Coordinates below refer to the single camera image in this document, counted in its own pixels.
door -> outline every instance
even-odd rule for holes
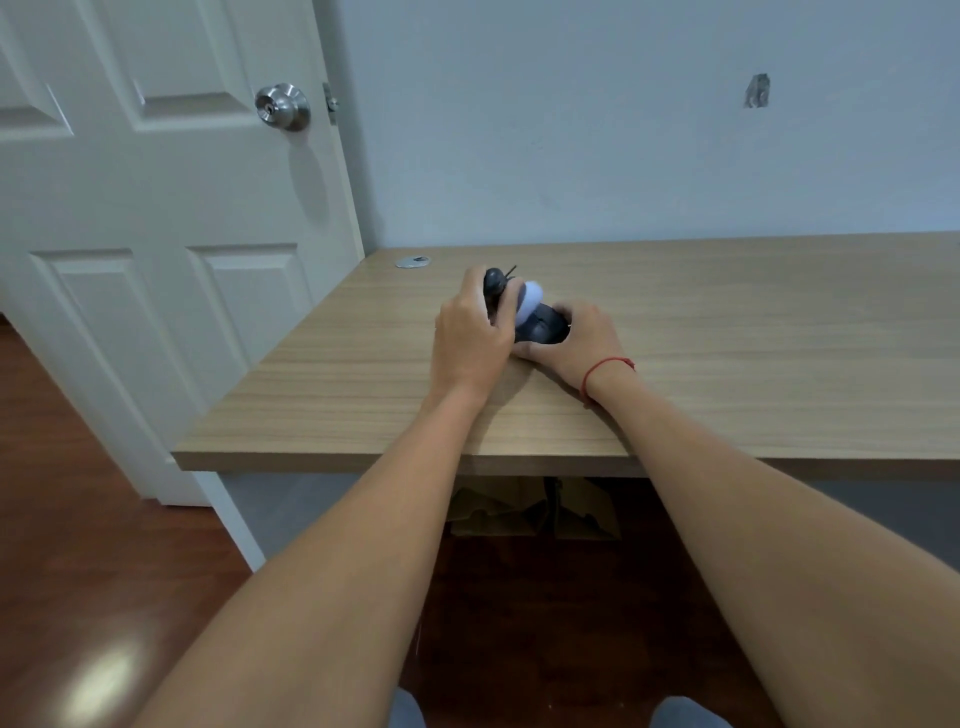
[[[0,310],[141,494],[205,503],[171,447],[363,255],[310,0],[0,0],[0,55]]]

silver door knob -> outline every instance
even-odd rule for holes
[[[299,132],[310,123],[310,105],[294,85],[264,86],[256,92],[256,113],[264,124],[288,132]]]

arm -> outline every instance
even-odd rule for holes
[[[136,728],[386,722],[461,449],[514,341],[522,281],[491,324],[483,275],[470,269],[437,317],[430,393],[409,429],[228,602]]]
[[[579,387],[623,356],[610,318],[516,353]],[[737,450],[620,362],[588,393],[616,420],[734,635],[796,728],[948,725],[960,716],[960,574]]]

desk surface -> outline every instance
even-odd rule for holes
[[[405,255],[432,258],[401,270]],[[187,470],[361,471],[426,393],[470,264],[608,310],[645,380],[804,477],[960,477],[960,233],[385,250],[195,426]],[[637,474],[602,413],[511,361],[465,473]]]

black mouse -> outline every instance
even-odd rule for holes
[[[500,296],[507,288],[510,273],[490,268],[483,277],[483,297],[490,316],[496,313]],[[543,289],[534,280],[526,281],[516,299],[514,341],[534,341],[538,344],[559,344],[570,333],[570,324],[550,306],[541,303]]]

